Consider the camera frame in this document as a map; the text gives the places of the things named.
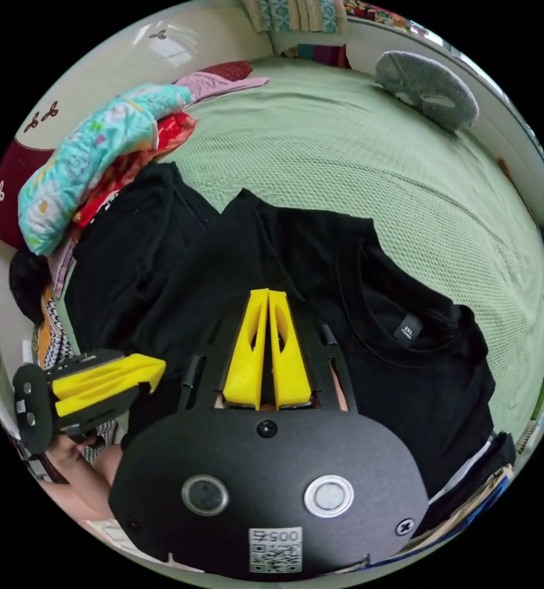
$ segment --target gray pillow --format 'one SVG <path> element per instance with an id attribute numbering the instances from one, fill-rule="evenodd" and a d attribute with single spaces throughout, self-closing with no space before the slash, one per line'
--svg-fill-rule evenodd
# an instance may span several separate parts
<path id="1" fill-rule="evenodd" d="M 376 62 L 376 82 L 450 133 L 478 118 L 470 88 L 451 69 L 421 55 L 384 52 Z"/>

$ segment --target bed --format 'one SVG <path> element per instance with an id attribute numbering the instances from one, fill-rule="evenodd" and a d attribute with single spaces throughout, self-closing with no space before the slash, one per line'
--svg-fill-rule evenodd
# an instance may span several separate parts
<path id="1" fill-rule="evenodd" d="M 467 134 L 439 130 L 366 74 L 251 65 L 270 82 L 189 107 L 194 134 L 163 161 L 219 211 L 248 188 L 278 206 L 373 217 L 399 266 L 475 312 L 495 427 L 518 439 L 544 375 L 544 248 L 514 186 Z M 55 305 L 77 351 L 63 297 Z"/>

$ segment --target clothing label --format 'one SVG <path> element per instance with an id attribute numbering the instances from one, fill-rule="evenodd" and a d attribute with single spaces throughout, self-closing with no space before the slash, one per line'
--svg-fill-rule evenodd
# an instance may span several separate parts
<path id="1" fill-rule="evenodd" d="M 421 321 L 414 315 L 408 314 L 396 328 L 394 338 L 402 345 L 409 346 L 415 341 L 422 329 Z"/>
<path id="2" fill-rule="evenodd" d="M 250 528 L 250 572 L 302 571 L 302 528 Z"/>

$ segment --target person's hand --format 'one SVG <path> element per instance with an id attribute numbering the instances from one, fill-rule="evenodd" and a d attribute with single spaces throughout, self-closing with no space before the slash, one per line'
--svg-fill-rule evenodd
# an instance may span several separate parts
<path id="1" fill-rule="evenodd" d="M 76 462 L 84 448 L 96 441 L 96 435 L 88 436 L 82 443 L 76 444 L 69 436 L 56 436 L 45 452 L 55 466 L 65 466 Z"/>

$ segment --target screw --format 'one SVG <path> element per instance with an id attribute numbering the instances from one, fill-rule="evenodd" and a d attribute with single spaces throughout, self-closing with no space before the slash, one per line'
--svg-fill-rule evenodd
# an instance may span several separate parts
<path id="1" fill-rule="evenodd" d="M 278 426 L 271 419 L 258 424 L 257 432 L 261 437 L 274 437 L 278 433 Z"/>
<path id="2" fill-rule="evenodd" d="M 406 520 L 402 520 L 396 526 L 396 535 L 397 536 L 406 536 L 413 528 L 415 527 L 415 521 L 411 518 L 407 518 Z"/>
<path id="3" fill-rule="evenodd" d="M 131 532 L 137 532 L 138 533 L 138 532 L 141 531 L 141 526 L 135 520 L 129 520 L 128 522 L 126 522 L 126 527 L 129 530 L 131 530 Z"/>

